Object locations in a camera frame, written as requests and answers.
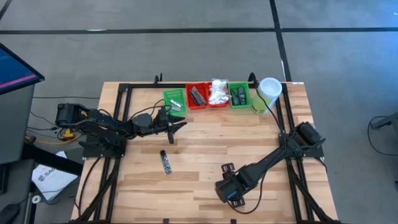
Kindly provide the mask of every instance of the yellow cable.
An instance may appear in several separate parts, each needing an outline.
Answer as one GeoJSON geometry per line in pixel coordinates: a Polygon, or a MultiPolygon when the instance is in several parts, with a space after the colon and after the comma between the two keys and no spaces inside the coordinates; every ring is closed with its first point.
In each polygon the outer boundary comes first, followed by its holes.
{"type": "Polygon", "coordinates": [[[41,141],[41,140],[36,140],[35,142],[39,142],[39,143],[42,143],[42,144],[62,145],[62,144],[68,144],[68,143],[71,143],[73,141],[76,141],[76,139],[80,138],[80,136],[81,136],[81,134],[79,134],[78,136],[74,137],[71,140],[67,140],[67,141],[64,141],[64,142],[47,142],[47,141],[41,141]]]}

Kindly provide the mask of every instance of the small container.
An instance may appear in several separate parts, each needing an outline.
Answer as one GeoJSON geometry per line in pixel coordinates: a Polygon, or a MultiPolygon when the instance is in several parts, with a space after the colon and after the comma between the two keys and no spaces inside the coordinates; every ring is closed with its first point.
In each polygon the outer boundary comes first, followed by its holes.
{"type": "MultiPolygon", "coordinates": [[[[271,109],[276,99],[278,99],[280,93],[282,92],[282,84],[280,84],[280,82],[275,78],[265,78],[261,80],[257,90],[262,98],[266,101],[267,106],[271,109]]],[[[259,95],[256,94],[253,97],[251,109],[256,114],[263,115],[268,113],[267,106],[264,104],[259,95]]]]}
{"type": "Polygon", "coordinates": [[[207,89],[206,83],[192,83],[192,84],[187,84],[185,86],[185,89],[187,91],[187,98],[188,98],[188,107],[191,110],[198,110],[198,109],[205,109],[207,105],[209,104],[209,90],[207,89]],[[196,87],[198,92],[201,94],[201,96],[205,99],[206,104],[203,106],[198,106],[196,105],[195,101],[192,99],[190,90],[192,87],[196,87]]]}
{"type": "MultiPolygon", "coordinates": [[[[206,83],[207,89],[209,90],[209,91],[208,91],[209,97],[210,97],[210,88],[211,88],[211,84],[212,84],[212,82],[206,83]]],[[[211,107],[211,108],[220,108],[220,107],[226,107],[226,106],[228,106],[228,105],[229,105],[229,100],[228,100],[227,102],[223,103],[223,104],[218,104],[218,105],[211,105],[211,104],[209,104],[209,107],[211,107]]]]}
{"type": "Polygon", "coordinates": [[[178,115],[184,115],[185,113],[187,113],[187,106],[185,104],[185,98],[184,98],[183,90],[181,88],[176,89],[176,90],[164,91],[163,97],[164,97],[164,100],[166,101],[166,105],[170,105],[170,106],[172,105],[170,100],[174,100],[177,103],[181,104],[181,111],[170,110],[171,115],[178,116],[178,115]]]}
{"type": "Polygon", "coordinates": [[[250,96],[250,89],[249,85],[247,82],[242,82],[242,83],[229,83],[228,84],[228,89],[229,89],[229,94],[232,96],[232,91],[234,91],[236,94],[238,94],[238,88],[243,87],[244,88],[244,93],[246,95],[246,104],[245,105],[233,105],[232,100],[231,102],[231,107],[232,109],[240,109],[240,108],[249,108],[251,107],[251,96],[250,96]]]}

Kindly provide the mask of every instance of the green plastic bin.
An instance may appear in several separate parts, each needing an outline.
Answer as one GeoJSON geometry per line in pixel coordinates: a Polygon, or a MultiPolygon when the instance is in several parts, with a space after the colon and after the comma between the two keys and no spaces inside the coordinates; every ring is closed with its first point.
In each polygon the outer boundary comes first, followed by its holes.
{"type": "Polygon", "coordinates": [[[175,110],[170,110],[170,114],[179,116],[179,115],[184,115],[185,113],[187,113],[187,106],[185,103],[183,90],[181,88],[175,89],[175,90],[164,91],[163,96],[164,96],[164,100],[166,101],[166,105],[171,106],[172,103],[170,102],[170,100],[174,100],[177,103],[180,103],[182,105],[181,112],[175,111],[175,110]]]}
{"type": "Polygon", "coordinates": [[[238,94],[238,88],[239,87],[243,87],[244,88],[244,92],[246,94],[246,105],[236,105],[234,106],[232,104],[232,100],[230,100],[230,104],[232,109],[241,109],[241,108],[249,108],[251,107],[251,95],[250,95],[250,89],[249,89],[249,85],[247,82],[242,82],[242,83],[229,83],[228,84],[228,89],[229,89],[229,94],[232,96],[232,91],[234,91],[234,93],[238,94]]]}

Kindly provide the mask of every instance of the paper sheet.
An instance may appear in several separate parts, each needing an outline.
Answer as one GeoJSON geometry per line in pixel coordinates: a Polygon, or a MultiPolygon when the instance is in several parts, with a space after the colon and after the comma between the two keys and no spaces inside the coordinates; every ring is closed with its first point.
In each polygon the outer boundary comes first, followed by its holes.
{"type": "MultiPolygon", "coordinates": [[[[67,155],[65,155],[65,152],[63,151],[58,152],[56,155],[67,158],[67,155]]],[[[43,165],[38,165],[32,173],[33,183],[35,183],[36,187],[48,201],[51,201],[63,190],[63,188],[76,178],[77,175],[69,174],[43,165]]]]}

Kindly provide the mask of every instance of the plastic cup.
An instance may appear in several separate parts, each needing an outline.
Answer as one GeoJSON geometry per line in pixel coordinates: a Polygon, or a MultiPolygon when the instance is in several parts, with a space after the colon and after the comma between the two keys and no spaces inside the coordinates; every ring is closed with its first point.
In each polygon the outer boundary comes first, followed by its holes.
{"type": "MultiPolygon", "coordinates": [[[[278,99],[280,93],[282,93],[282,84],[275,78],[265,78],[261,80],[260,85],[257,88],[262,99],[267,103],[267,106],[271,109],[276,99],[278,99]]],[[[268,113],[267,106],[258,94],[252,99],[251,109],[253,112],[259,115],[268,113]]]]}

